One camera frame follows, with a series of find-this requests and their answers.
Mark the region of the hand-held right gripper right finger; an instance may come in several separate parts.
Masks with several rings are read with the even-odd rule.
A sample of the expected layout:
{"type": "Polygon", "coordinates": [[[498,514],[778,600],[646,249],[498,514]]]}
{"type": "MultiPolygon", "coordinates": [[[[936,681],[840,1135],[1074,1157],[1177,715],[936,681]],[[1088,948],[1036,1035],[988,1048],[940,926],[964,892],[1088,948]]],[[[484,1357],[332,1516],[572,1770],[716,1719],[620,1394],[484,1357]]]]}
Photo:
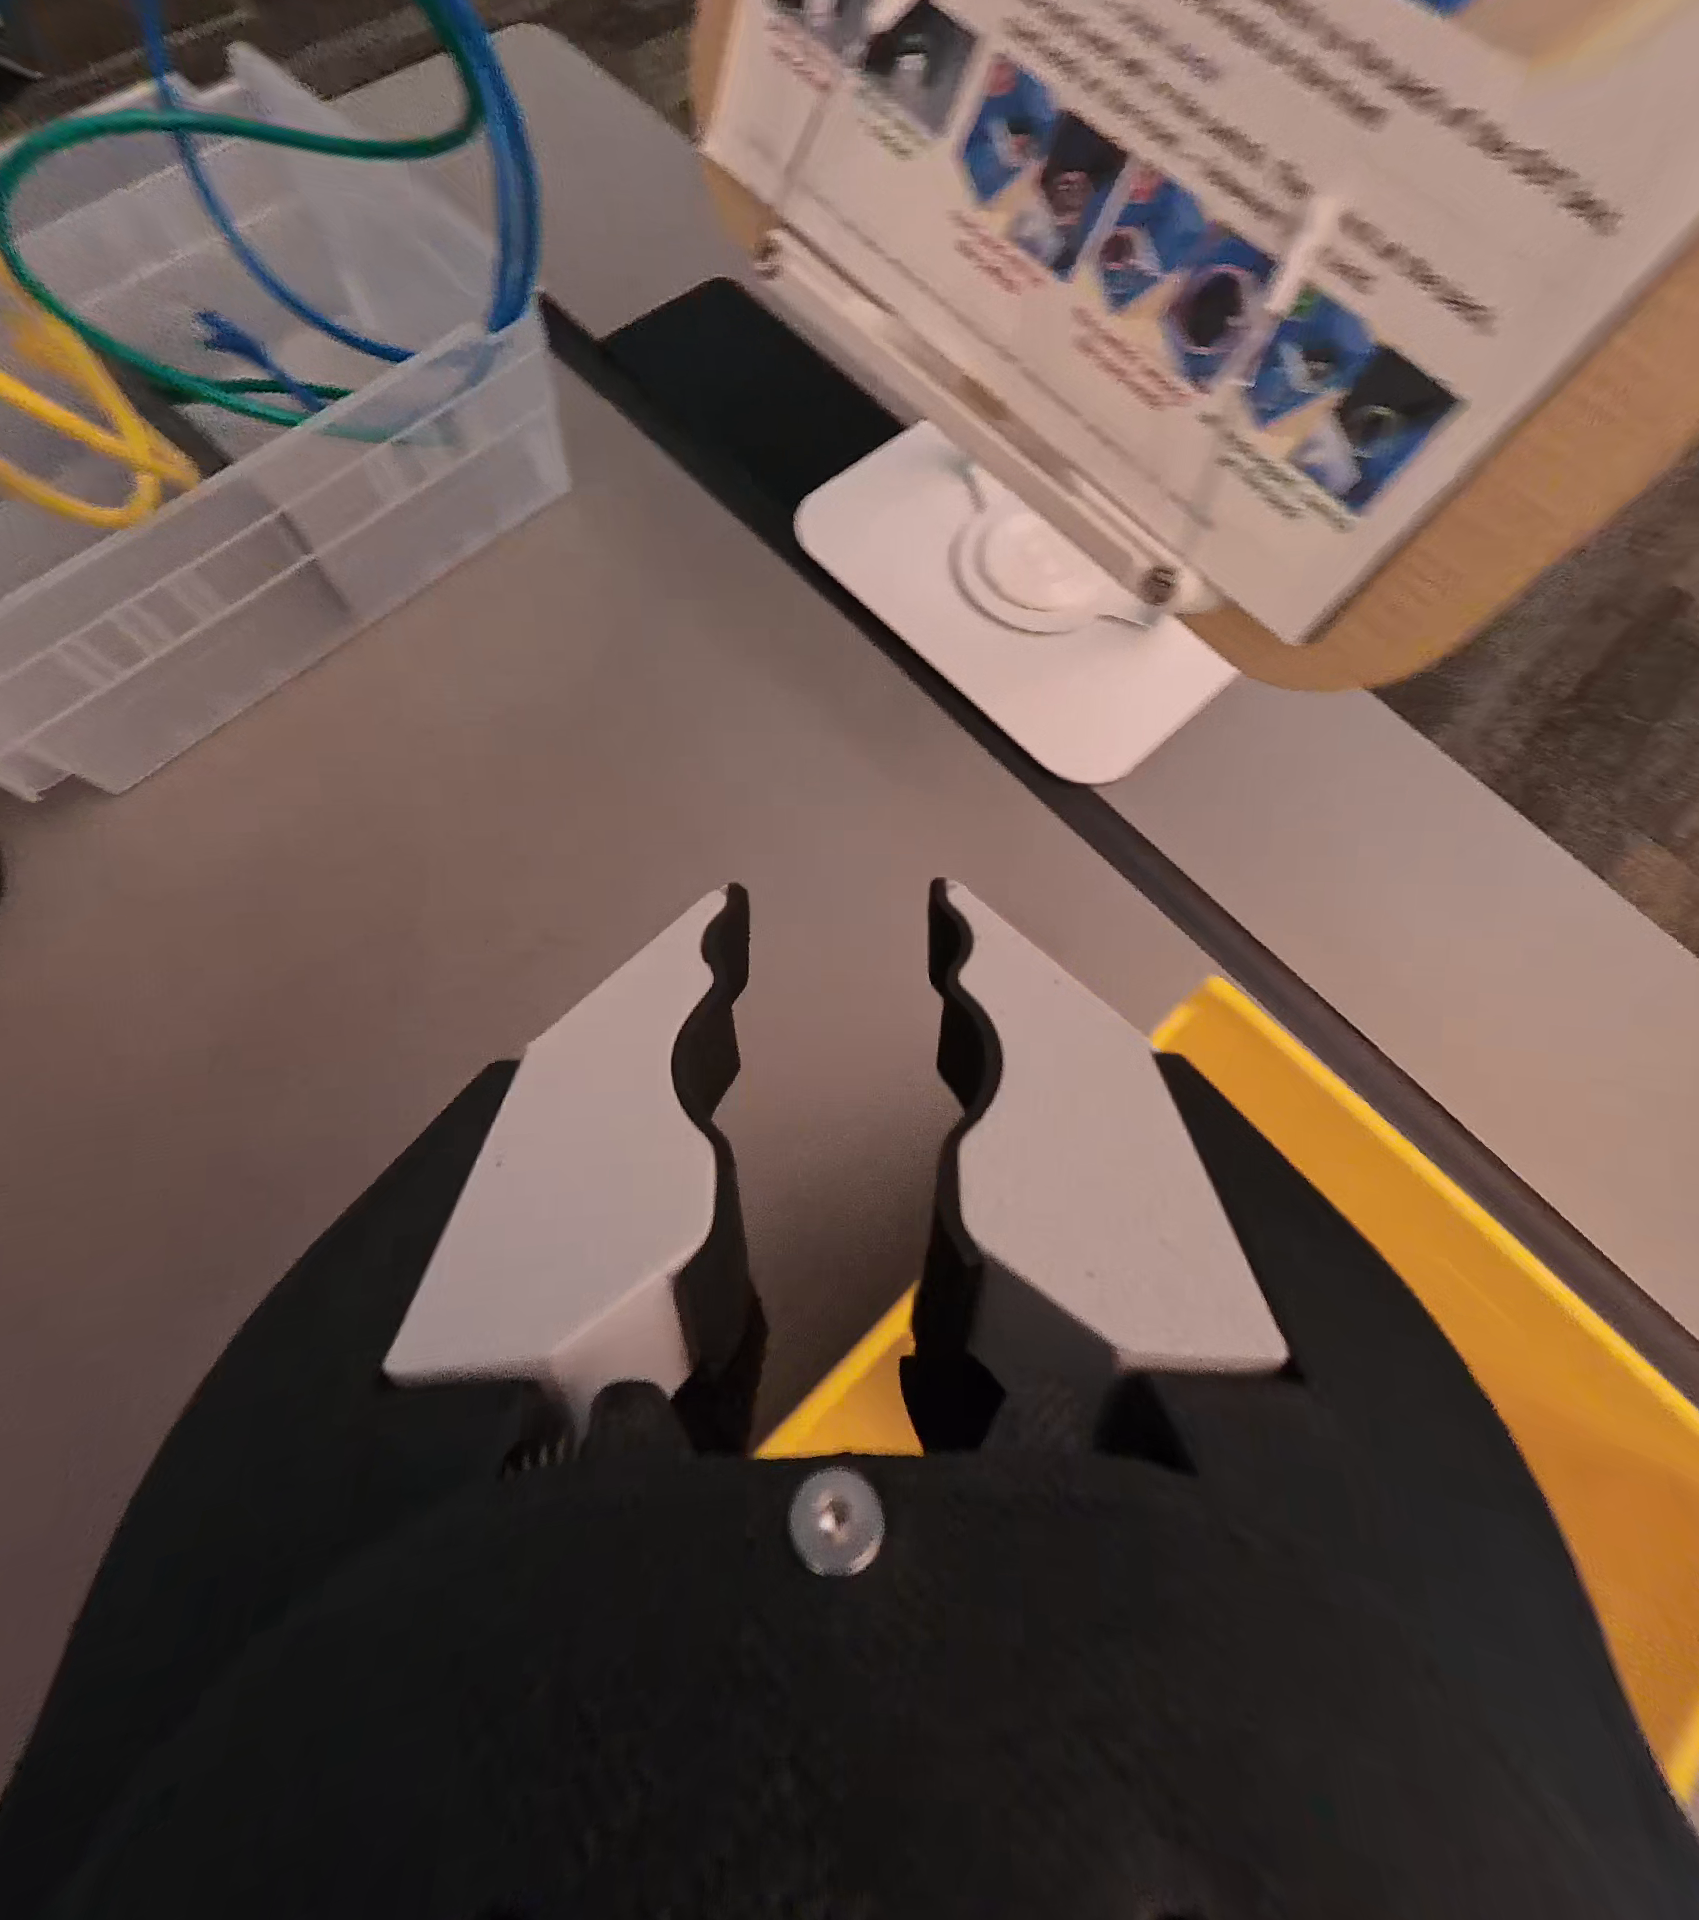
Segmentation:
{"type": "Polygon", "coordinates": [[[902,1389],[924,1453],[1094,1447],[1152,1381],[1291,1351],[1148,1039],[968,885],[928,900],[936,1167],[902,1389]]]}

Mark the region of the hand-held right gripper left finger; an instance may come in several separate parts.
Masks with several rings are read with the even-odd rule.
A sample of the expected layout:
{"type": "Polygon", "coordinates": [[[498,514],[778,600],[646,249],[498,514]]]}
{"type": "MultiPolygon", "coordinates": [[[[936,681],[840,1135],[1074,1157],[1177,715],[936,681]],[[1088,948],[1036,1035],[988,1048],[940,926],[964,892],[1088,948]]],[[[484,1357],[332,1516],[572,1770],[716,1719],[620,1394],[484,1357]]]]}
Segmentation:
{"type": "Polygon", "coordinates": [[[766,1308],[718,1108],[750,933],[748,891],[724,885],[526,1045],[390,1382],[528,1382],[574,1435],[606,1389],[644,1382],[698,1448],[748,1448],[766,1308]]]}

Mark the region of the yellow plastic bin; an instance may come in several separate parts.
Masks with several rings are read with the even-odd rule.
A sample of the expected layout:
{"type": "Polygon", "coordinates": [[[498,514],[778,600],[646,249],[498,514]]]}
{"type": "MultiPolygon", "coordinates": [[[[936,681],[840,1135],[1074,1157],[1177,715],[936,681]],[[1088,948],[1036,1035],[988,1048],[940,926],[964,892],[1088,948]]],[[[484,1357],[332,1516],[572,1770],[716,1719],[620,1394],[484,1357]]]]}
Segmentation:
{"type": "Polygon", "coordinates": [[[1699,1408],[1239,990],[1207,980],[1154,1043],[1189,1059],[1317,1185],[1485,1389],[1687,1805],[1699,1786],[1699,1408]]]}

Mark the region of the clear plastic bin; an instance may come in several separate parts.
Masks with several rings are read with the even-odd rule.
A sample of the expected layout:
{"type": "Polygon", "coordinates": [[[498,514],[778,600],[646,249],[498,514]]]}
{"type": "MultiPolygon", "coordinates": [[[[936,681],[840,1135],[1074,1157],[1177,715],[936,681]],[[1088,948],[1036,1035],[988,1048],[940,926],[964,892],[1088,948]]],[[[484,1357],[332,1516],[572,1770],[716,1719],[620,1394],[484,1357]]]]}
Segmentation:
{"type": "Polygon", "coordinates": [[[0,148],[0,789],[126,792],[568,491],[470,68],[376,137],[236,44],[0,148]]]}

